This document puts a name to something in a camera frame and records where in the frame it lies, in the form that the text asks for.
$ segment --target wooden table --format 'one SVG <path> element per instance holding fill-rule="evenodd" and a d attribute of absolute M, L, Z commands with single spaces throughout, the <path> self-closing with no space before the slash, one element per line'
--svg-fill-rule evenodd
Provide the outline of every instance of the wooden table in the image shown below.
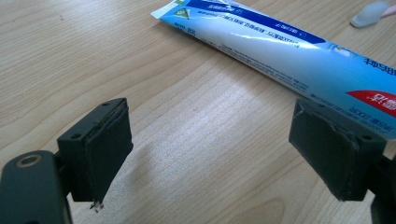
<path fill-rule="evenodd" d="M 396 17 L 349 25 L 372 1 L 240 2 L 396 67 Z M 149 15 L 167 3 L 1 1 L 0 166 L 127 97 L 135 148 L 75 223 L 370 223 L 373 194 L 337 202 L 288 142 L 300 96 Z"/>

